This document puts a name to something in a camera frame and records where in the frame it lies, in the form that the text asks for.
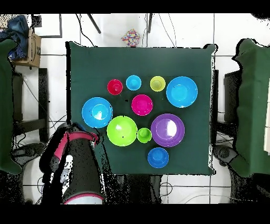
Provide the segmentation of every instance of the purple plate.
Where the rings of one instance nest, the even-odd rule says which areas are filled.
[[[151,125],[152,138],[163,147],[179,144],[185,134],[182,120],[173,114],[159,115]]]

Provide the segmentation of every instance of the floor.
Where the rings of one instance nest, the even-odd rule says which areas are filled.
[[[146,28],[145,14],[93,14],[97,25],[101,30],[98,34],[86,14],[81,16],[83,33],[88,36],[94,45],[99,47],[118,46],[126,47],[121,37],[134,28],[141,38]],[[168,14],[160,14],[163,24],[173,43],[178,47],[202,48],[206,44],[215,43],[218,51],[215,57],[215,67],[219,70],[219,95],[218,95],[218,120],[223,120],[224,115],[224,86],[223,77],[226,73],[239,69],[238,64],[232,60],[235,55],[235,47],[242,38],[252,38],[262,45],[270,43],[269,21],[258,20],[250,14],[170,14],[175,28],[175,35]],[[159,14],[154,14],[152,19],[151,33],[144,35],[143,45],[138,47],[162,46],[170,48],[172,42],[168,38],[162,26]],[[59,35],[59,15],[54,14],[44,17],[44,30],[39,29],[42,35]],[[48,28],[51,24],[57,27]],[[65,41],[75,41],[81,45],[91,47],[91,42],[81,32],[75,14],[62,14],[62,38],[42,38],[41,44],[41,68],[48,68],[49,74],[49,116],[53,122],[66,114],[66,49]],[[33,94],[38,96],[38,69],[30,70],[28,67],[17,66]],[[38,118],[38,103],[27,89],[23,87],[23,118],[24,120]],[[65,118],[55,126],[58,127]],[[39,142],[38,131],[26,134],[26,139],[21,143]],[[41,194],[42,182],[41,171],[38,168],[39,158],[28,163],[24,173],[23,185],[26,198],[36,202]],[[219,165],[213,158],[213,168],[216,174],[213,176],[203,175],[164,175],[162,182],[168,182],[172,187],[167,188],[163,184],[160,188],[163,203],[228,203],[230,196],[230,176],[228,169]]]

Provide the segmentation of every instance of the yellow-green cup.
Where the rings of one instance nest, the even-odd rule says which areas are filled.
[[[148,128],[143,127],[138,130],[137,139],[141,143],[148,143],[152,139],[152,132]]]
[[[161,76],[155,76],[150,81],[150,87],[155,92],[164,90],[166,85],[165,79]]]

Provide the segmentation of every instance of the small blue bowl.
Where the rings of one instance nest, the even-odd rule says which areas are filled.
[[[175,107],[188,107],[196,100],[198,88],[192,79],[180,76],[170,81],[166,95],[169,102]]]
[[[112,119],[112,106],[101,97],[93,97],[83,105],[82,118],[89,127],[105,127]]]
[[[153,148],[148,153],[147,160],[154,168],[163,168],[169,162],[169,154],[164,148]]]
[[[134,74],[127,78],[126,85],[128,89],[135,91],[140,89],[141,87],[141,79],[139,76],[135,76]]]

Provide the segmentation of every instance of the magenta bowl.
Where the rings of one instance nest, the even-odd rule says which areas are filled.
[[[153,109],[153,102],[149,96],[140,94],[133,98],[131,108],[135,114],[145,116]]]

